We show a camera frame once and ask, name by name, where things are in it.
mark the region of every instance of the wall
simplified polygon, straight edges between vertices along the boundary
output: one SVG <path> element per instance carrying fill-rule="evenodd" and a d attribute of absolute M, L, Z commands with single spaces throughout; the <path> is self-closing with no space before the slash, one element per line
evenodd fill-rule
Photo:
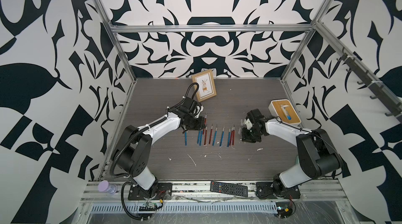
<path fill-rule="evenodd" d="M 310 23 L 322 1 L 102 0 L 115 25 Z M 279 77 L 300 34 L 133 33 L 120 39 L 138 77 L 189 76 L 209 68 L 216 76 Z"/>
<path fill-rule="evenodd" d="M 280 77 L 302 31 L 121 33 L 118 38 L 137 77 Z"/>
<path fill-rule="evenodd" d="M 402 0 L 335 0 L 324 24 L 399 97 Z M 402 221 L 402 125 L 315 33 L 287 83 L 304 126 L 326 130 L 344 160 L 339 181 L 362 220 Z"/>
<path fill-rule="evenodd" d="M 66 223 L 131 81 L 91 0 L 0 1 L 1 222 Z"/>

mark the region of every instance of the gray wooden tabletop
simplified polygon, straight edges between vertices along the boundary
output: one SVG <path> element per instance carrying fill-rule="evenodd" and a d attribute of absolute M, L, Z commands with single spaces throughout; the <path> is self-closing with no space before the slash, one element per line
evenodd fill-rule
<path fill-rule="evenodd" d="M 139 79 L 121 131 L 128 125 L 142 126 L 163 116 L 166 107 L 178 103 L 191 83 L 189 79 Z M 152 146 L 148 161 L 151 172 L 159 180 L 272 179 L 293 166 L 297 149 L 289 142 L 263 136 L 261 143 L 244 143 L 238 135 L 240 119 L 247 112 L 258 108 L 267 116 L 271 100 L 286 98 L 279 80 L 216 79 L 215 87 L 217 95 L 201 102 L 201 115 L 208 114 L 207 145 L 204 138 L 202 146 L 197 145 L 198 131 L 187 133 L 187 146 L 181 129 L 171 131 Z M 208 144 L 211 124 L 214 129 L 218 127 L 214 146 Z M 228 128 L 233 125 L 234 146 L 227 147 Z M 223 144 L 219 147 L 223 126 Z"/>

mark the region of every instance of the red wire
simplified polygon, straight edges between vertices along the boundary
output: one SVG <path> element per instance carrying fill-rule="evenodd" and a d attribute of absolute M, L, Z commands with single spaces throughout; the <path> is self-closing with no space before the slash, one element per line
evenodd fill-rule
<path fill-rule="evenodd" d="M 164 193 L 164 192 L 165 192 L 165 190 L 160 191 L 160 193 L 159 193 L 158 197 L 160 198 L 160 194 L 161 194 L 161 193 Z"/>

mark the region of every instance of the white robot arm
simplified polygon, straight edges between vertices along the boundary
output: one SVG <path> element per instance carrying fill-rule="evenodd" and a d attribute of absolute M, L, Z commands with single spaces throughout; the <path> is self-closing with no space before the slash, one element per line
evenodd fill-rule
<path fill-rule="evenodd" d="M 323 129 L 298 128 L 276 117 L 264 117 L 254 109 L 247 113 L 242 141 L 261 142 L 262 135 L 278 136 L 298 148 L 299 163 L 274 177 L 272 191 L 275 195 L 342 167 L 342 159 Z"/>
<path fill-rule="evenodd" d="M 194 85 L 197 88 L 193 96 L 187 97 L 190 88 Z M 113 178 L 122 176 L 129 178 L 133 184 L 137 184 L 141 188 L 143 197 L 151 198 L 155 194 L 158 184 L 157 179 L 147 167 L 153 143 L 179 127 L 182 127 L 184 131 L 205 128 L 204 118 L 199 116 L 204 107 L 193 99 L 197 91 L 198 84 L 191 84 L 183 100 L 172 108 L 167 107 L 166 114 L 161 118 L 138 128 L 126 127 L 113 151 L 110 175 Z M 126 173 L 115 174 L 116 165 Z"/>

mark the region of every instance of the picture frame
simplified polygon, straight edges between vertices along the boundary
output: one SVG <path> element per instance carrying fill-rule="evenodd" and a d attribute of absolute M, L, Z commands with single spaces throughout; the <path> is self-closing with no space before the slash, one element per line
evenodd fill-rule
<path fill-rule="evenodd" d="M 214 83 L 214 75 L 212 70 L 203 71 L 191 76 L 193 82 L 198 83 L 197 100 L 198 102 L 204 101 L 210 97 L 216 96 L 216 89 Z"/>

